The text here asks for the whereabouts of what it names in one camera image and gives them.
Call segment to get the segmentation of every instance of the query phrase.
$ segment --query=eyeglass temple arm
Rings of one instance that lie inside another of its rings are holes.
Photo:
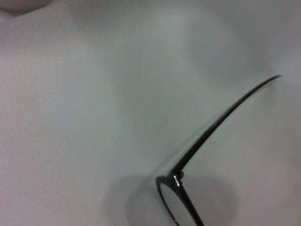
[[[273,76],[266,81],[260,83],[258,86],[250,90],[244,96],[242,96],[237,102],[235,102],[227,111],[224,112],[204,133],[203,135],[196,141],[196,143],[187,151],[187,153],[178,161],[178,163],[174,166],[174,168],[170,171],[171,174],[182,174],[181,170],[186,166],[189,160],[194,156],[194,154],[200,149],[200,147],[206,142],[206,140],[211,136],[211,134],[222,124],[223,121],[232,113],[238,106],[240,106],[245,100],[247,100],[252,94],[254,94],[261,87],[273,81],[277,78],[281,77],[281,75]]]

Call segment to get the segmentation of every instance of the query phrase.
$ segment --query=white backdrop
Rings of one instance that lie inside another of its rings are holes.
[[[155,176],[282,73],[183,181],[206,225],[300,225],[301,8],[286,2],[73,0],[0,24],[0,224],[172,225]]]

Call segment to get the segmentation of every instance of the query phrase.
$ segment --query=eyeglasses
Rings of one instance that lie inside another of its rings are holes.
[[[184,177],[183,169],[194,154],[212,135],[212,133],[222,124],[223,121],[235,111],[245,100],[253,95],[261,87],[269,82],[281,77],[281,75],[273,76],[266,81],[260,83],[258,86],[250,90],[235,102],[227,111],[225,111],[196,141],[196,143],[186,152],[186,154],[176,163],[176,165],[169,171],[167,176],[159,176],[156,178],[156,186],[160,197],[174,220],[177,226],[204,226],[199,217],[195,207],[193,206],[189,196],[187,195],[181,179]]]

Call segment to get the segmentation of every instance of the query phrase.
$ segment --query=black eyeglass frame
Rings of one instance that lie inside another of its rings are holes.
[[[176,165],[169,171],[167,176],[159,176],[156,178],[156,186],[159,195],[165,205],[168,213],[174,220],[177,226],[180,226],[172,212],[170,211],[161,191],[161,184],[169,187],[182,201],[184,206],[187,208],[191,217],[193,218],[196,226],[204,226],[201,218],[199,217],[196,209],[194,208],[189,196],[187,195],[181,179],[184,177],[183,168],[187,165],[194,154],[200,149],[200,147],[206,142],[206,140],[213,134],[213,132],[226,120],[226,118],[235,111],[244,101],[246,101],[252,94],[258,91],[261,87],[265,86],[269,82],[281,77],[281,75],[273,76],[266,81],[260,83],[255,88],[243,95],[237,102],[235,102],[228,110],[226,110],[207,130],[202,134],[202,136],[196,141],[196,143],[186,152],[186,154],[176,163]]]

